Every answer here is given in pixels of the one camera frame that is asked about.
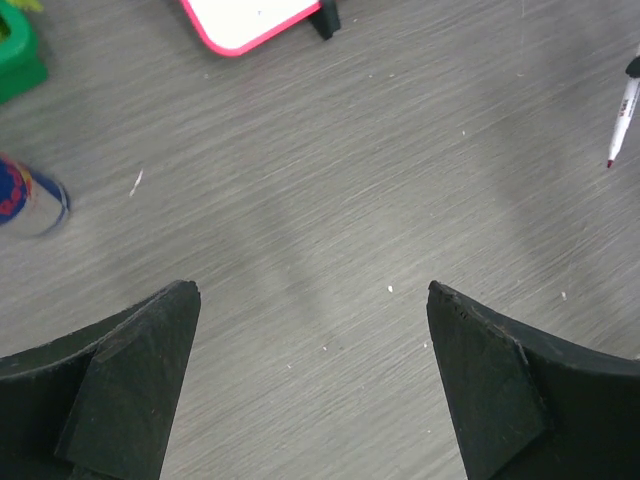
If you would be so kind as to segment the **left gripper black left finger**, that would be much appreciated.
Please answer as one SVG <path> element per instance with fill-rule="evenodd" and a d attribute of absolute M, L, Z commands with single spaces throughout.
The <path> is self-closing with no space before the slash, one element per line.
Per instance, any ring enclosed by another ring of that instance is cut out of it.
<path fill-rule="evenodd" d="M 4 479 L 157 479 L 201 310 L 174 281 L 1 360 Z"/>

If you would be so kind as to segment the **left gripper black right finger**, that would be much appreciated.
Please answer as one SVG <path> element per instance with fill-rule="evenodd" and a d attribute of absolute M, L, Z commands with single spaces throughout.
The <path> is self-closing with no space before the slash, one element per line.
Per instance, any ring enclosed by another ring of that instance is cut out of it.
<path fill-rule="evenodd" d="M 636 479 L 639 364 L 433 281 L 427 317 L 470 479 Z"/>

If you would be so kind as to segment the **white marker with pink cap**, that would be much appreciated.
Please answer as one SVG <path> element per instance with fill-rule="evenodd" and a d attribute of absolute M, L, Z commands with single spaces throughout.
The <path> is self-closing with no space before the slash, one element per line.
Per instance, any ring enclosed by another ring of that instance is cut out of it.
<path fill-rule="evenodd" d="M 625 87 L 620 108 L 618 110 L 612 139 L 609 146 L 607 167 L 611 168 L 622 148 L 627 130 L 634 115 L 635 107 L 639 98 L 639 51 L 627 65 L 625 74 L 628 81 Z"/>

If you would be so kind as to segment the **pink framed whiteboard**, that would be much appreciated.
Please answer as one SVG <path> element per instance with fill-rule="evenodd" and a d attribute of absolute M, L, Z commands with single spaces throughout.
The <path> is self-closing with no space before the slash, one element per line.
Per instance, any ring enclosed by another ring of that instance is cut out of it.
<path fill-rule="evenodd" d="M 321 8 L 313 0 L 182 0 L 203 43 L 224 57 L 238 57 Z"/>

